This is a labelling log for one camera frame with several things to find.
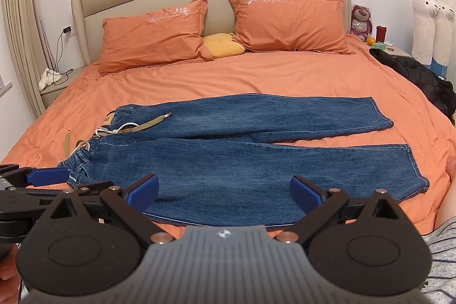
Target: leather patch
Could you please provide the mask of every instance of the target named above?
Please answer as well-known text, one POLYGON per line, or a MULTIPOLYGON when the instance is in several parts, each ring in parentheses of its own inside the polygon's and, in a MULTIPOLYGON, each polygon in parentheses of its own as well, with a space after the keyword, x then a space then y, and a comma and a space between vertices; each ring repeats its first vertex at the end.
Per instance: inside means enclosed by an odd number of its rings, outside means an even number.
POLYGON ((113 118, 114 118, 114 114, 115 114, 115 113, 110 113, 108 116, 106 116, 106 119, 103 121, 102 126, 104 126, 104 125, 111 125, 111 122, 112 122, 112 120, 113 120, 113 118))

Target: logo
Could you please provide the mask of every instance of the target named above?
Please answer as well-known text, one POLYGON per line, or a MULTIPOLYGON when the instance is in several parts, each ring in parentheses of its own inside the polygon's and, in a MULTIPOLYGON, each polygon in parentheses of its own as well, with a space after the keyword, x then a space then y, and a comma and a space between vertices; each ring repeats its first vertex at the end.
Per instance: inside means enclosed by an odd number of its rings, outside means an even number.
POLYGON ((231 237, 232 233, 228 231, 227 229, 221 230, 219 233, 217 233, 219 237, 222 237, 224 240, 226 240, 228 237, 231 237))

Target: pink stuffed bear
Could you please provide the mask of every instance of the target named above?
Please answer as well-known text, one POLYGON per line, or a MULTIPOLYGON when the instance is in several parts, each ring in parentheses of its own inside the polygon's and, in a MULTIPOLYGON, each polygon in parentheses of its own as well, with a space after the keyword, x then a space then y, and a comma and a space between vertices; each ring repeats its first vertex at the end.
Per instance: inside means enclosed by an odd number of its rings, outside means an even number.
POLYGON ((363 42, 372 34, 370 16, 370 10, 367 7, 355 5, 352 9, 352 28, 350 29, 350 34, 356 35, 363 42))

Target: striped shirt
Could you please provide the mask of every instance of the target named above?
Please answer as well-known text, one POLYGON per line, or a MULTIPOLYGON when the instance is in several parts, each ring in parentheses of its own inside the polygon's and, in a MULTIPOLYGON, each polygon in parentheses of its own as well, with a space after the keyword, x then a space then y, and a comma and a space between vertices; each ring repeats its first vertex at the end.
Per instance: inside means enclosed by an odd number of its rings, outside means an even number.
POLYGON ((436 304, 456 304, 456 217, 423 236, 432 254, 432 267, 421 289, 436 304))

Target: blue jeans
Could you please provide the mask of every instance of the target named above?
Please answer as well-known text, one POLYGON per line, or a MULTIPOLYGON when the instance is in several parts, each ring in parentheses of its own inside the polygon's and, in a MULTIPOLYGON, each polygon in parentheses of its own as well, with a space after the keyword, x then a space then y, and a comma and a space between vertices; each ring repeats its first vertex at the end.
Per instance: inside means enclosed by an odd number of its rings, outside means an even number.
POLYGON ((73 186, 111 180, 122 187, 147 173, 160 179, 157 200, 145 214, 177 225, 279 228, 303 217, 290 198, 300 174, 322 189, 354 197, 385 188, 397 200, 424 192, 408 145, 305 148, 270 142, 323 138, 387 129, 371 98, 290 98, 232 95, 115 111, 109 130, 145 123, 140 132, 91 139, 60 166, 73 186))

